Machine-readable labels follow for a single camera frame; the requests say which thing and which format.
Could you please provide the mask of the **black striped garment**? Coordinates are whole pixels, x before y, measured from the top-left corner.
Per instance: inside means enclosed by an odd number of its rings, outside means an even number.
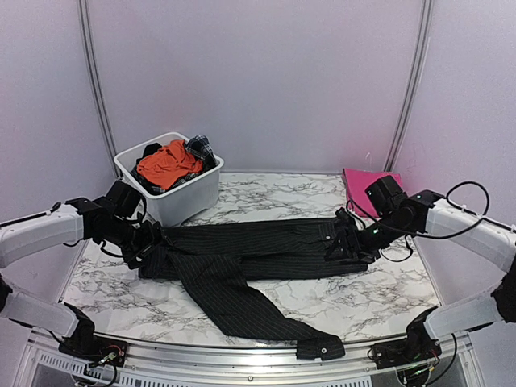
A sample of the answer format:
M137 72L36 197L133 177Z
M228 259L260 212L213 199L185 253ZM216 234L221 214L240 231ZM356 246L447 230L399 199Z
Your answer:
M182 283L224 335L294 341L299 359L338 359L345 354L340 337L284 316L248 283L363 272L366 264L342 261L339 243L347 229L336 218L169 228L143 258L139 276Z

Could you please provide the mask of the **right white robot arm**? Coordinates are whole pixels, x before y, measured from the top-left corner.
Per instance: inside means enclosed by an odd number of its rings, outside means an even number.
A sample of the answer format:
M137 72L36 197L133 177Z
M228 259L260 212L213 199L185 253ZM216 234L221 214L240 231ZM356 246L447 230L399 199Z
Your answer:
M416 361L443 336L476 331L493 323L515 321L515 229L485 213L467 210L431 190L413 196L381 193L371 186L366 194L379 217L358 229L344 209L336 211L337 236L326 260L356 262L377 258L383 248L402 236L449 240L477 254L503 271L492 289L451 305L423 311L406 328L399 345L405 360Z

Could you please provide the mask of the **magenta pink trousers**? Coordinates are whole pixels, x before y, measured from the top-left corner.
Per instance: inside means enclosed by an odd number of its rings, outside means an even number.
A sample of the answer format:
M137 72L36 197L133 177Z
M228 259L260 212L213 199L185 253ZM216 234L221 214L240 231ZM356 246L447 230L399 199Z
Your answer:
M346 169L342 171L342 180L346 189L347 200L352 200L360 208L366 210L373 217L377 217L377 212L368 199L365 190L376 180L391 176L402 186L402 178L399 174L389 172L369 172L357 169Z

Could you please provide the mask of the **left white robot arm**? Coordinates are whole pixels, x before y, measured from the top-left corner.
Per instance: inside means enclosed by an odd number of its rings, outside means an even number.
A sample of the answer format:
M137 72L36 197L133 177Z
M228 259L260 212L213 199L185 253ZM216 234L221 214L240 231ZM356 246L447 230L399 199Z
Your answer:
M1 225L1 267L61 244L93 240L120 248L120 258L137 268L161 239L161 226L143 218L126 219L106 198L76 198L52 209ZM94 323L78 308L45 302L27 290L1 280L1 318L60 335L63 344L86 359L102 351Z

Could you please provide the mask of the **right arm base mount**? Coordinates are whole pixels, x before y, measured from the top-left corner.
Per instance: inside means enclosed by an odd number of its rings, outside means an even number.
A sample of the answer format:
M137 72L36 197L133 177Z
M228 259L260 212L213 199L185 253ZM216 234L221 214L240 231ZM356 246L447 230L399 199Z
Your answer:
M426 344L416 343L411 347L407 338L375 343L368 350L368 358L376 364L377 369L437 360L441 354L442 350L437 340L431 340Z

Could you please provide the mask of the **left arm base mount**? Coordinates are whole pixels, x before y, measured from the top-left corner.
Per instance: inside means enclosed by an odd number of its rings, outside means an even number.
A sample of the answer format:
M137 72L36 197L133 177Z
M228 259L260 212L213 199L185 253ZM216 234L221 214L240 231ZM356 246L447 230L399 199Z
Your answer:
M59 339L59 351L90 360L94 364L100 365L101 360L114 354L114 359L107 359L116 367L122 367L125 363L128 343L120 339L112 339L95 334L94 322L75 306L64 303L77 317L78 324L70 337Z

